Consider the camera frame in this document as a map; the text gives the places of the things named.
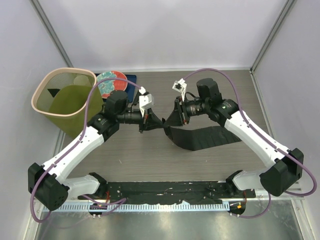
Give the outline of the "black trash bag roll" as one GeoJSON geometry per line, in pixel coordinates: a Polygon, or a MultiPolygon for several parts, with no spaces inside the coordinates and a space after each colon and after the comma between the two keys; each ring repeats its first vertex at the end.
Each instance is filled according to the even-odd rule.
{"type": "Polygon", "coordinates": [[[140,98],[141,93],[138,91],[132,101],[132,105],[136,106],[139,103],[139,98],[140,98]]]}

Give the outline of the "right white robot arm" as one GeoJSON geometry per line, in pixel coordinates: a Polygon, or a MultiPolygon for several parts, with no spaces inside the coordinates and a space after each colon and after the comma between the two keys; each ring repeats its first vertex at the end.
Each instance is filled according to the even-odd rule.
{"type": "Polygon", "coordinates": [[[208,115],[242,140],[263,162],[264,168],[255,171],[239,170],[233,173],[226,184],[226,193],[233,198],[247,189],[264,188],[269,194],[279,197],[302,176],[304,154],[298,148],[288,149],[269,136],[240,111],[238,104],[224,99],[218,84],[211,78],[203,78],[196,83],[198,96],[186,98],[187,84],[180,79],[173,83],[172,89],[181,95],[174,101],[174,109],[166,124],[180,127],[190,122],[190,118],[208,115]]]}

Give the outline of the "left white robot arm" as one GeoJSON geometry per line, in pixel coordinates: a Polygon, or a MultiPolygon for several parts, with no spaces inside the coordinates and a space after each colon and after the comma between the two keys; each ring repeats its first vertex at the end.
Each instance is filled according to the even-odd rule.
{"type": "Polygon", "coordinates": [[[114,90],[94,115],[85,129],[59,154],[44,164],[28,168],[28,188],[31,195],[49,211],[55,211],[67,199],[88,195],[97,200],[107,192],[107,181],[95,172],[83,177],[69,178],[72,170],[94,149],[105,143],[120,129],[120,124],[138,125],[139,131],[163,128],[154,114],[154,97],[149,92],[138,92],[138,109],[128,107],[128,94],[114,90]]]}

